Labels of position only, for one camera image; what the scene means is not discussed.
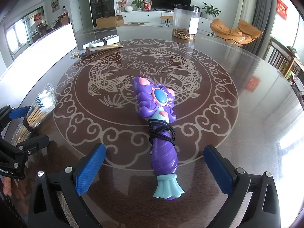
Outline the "person left hand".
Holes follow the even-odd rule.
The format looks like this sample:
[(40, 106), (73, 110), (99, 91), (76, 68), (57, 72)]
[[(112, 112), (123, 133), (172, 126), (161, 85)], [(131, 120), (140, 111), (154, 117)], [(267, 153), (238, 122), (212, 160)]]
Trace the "person left hand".
[(15, 196), (17, 199), (24, 199), (26, 187), (22, 180), (3, 177), (3, 193), (5, 196)]

